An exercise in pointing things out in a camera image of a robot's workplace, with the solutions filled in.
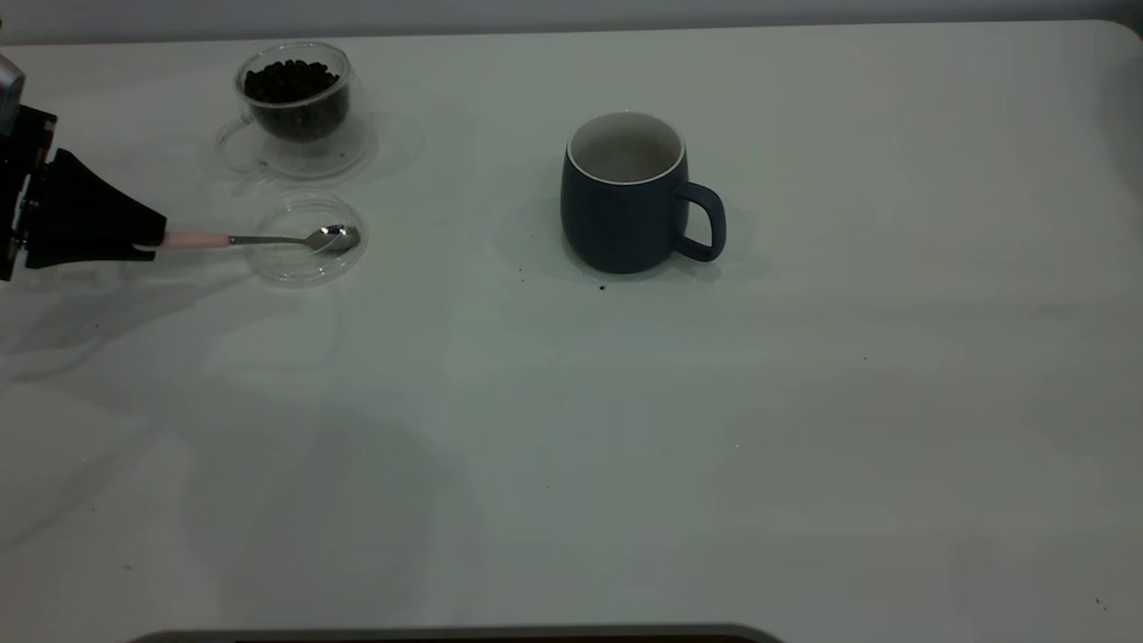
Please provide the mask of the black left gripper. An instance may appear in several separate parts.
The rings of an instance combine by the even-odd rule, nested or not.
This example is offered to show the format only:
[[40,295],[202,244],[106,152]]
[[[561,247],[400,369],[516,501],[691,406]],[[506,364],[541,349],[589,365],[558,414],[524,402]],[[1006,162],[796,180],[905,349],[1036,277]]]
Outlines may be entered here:
[[155,252],[146,249],[166,240],[166,216],[98,178],[65,148],[57,148],[48,163],[56,123],[56,115],[26,105],[3,116],[1,280],[11,280],[26,243],[21,208],[29,184],[26,270],[78,262],[153,262]]

